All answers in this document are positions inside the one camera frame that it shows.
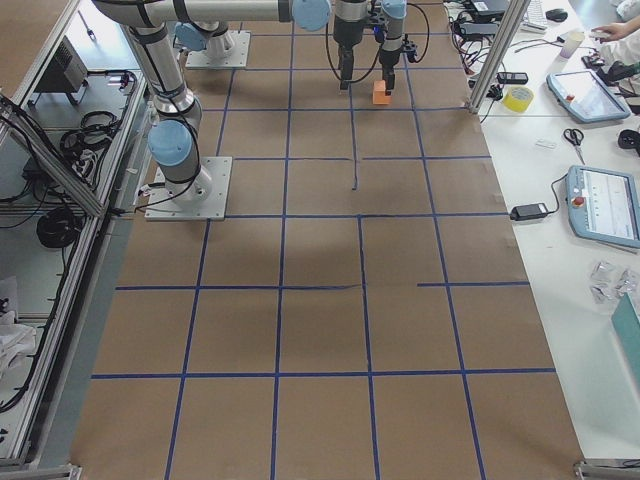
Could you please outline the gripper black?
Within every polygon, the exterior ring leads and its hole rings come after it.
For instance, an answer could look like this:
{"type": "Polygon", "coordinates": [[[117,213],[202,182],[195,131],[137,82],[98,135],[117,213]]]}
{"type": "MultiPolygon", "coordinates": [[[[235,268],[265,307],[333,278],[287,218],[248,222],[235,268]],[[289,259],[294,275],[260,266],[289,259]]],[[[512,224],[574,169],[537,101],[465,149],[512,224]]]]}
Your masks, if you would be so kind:
{"type": "Polygon", "coordinates": [[[340,81],[340,90],[346,91],[349,88],[349,82],[352,80],[353,75],[353,66],[354,66],[354,53],[353,49],[349,46],[339,45],[338,46],[338,69],[339,69],[339,79],[340,81]]]}
{"type": "Polygon", "coordinates": [[[385,96],[391,97],[395,87],[395,70],[393,65],[382,66],[382,80],[384,82],[385,96]]]}

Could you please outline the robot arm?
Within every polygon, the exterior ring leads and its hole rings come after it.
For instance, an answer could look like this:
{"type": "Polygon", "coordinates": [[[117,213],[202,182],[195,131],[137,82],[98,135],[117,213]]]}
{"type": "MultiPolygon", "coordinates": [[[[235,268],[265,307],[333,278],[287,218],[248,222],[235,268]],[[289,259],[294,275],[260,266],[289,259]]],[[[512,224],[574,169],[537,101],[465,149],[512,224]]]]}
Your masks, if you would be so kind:
{"type": "MultiPolygon", "coordinates": [[[[408,39],[404,24],[407,14],[405,1],[279,1],[277,7],[287,22],[294,22],[307,31],[327,28],[333,23],[334,40],[338,47],[338,61],[329,66],[340,88],[347,90],[357,80],[353,77],[354,48],[370,29],[378,44],[373,66],[382,68],[383,93],[389,96],[395,88],[395,66],[405,55],[416,61],[416,45],[408,39]]],[[[182,5],[177,7],[177,40],[188,50],[203,52],[210,59],[220,60],[235,48],[228,23],[224,20],[196,20],[182,5]]]]}
{"type": "Polygon", "coordinates": [[[229,21],[293,22],[307,31],[332,23],[340,51],[349,52],[372,7],[367,1],[98,1],[95,6],[122,27],[152,89],[159,122],[150,130],[148,147],[166,195],[153,204],[164,217],[190,219],[223,216],[231,161],[201,157],[202,107],[187,86],[168,23],[190,27],[204,40],[223,33],[229,21]]]}

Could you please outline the person's hand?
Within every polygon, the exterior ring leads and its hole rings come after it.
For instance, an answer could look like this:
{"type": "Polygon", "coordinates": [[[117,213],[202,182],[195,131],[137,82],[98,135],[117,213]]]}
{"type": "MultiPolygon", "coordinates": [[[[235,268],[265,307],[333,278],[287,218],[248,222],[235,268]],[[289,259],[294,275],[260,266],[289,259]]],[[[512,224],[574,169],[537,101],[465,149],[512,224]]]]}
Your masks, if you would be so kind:
{"type": "Polygon", "coordinates": [[[611,23],[596,27],[593,32],[600,32],[604,34],[601,39],[602,42],[617,41],[625,38],[629,34],[629,27],[626,23],[611,23]]]}

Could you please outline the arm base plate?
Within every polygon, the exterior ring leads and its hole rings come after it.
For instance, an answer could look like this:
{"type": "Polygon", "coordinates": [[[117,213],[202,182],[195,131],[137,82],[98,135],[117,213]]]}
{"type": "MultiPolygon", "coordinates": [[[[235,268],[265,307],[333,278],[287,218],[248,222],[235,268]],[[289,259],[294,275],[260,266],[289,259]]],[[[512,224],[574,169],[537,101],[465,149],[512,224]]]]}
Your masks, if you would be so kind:
{"type": "Polygon", "coordinates": [[[204,49],[191,51],[186,60],[190,70],[244,69],[247,66],[251,33],[246,30],[228,30],[211,37],[204,49]]]}
{"type": "Polygon", "coordinates": [[[189,189],[166,183],[160,168],[144,216],[149,221],[223,220],[225,218],[233,160],[231,157],[203,157],[201,171],[189,189]]]}

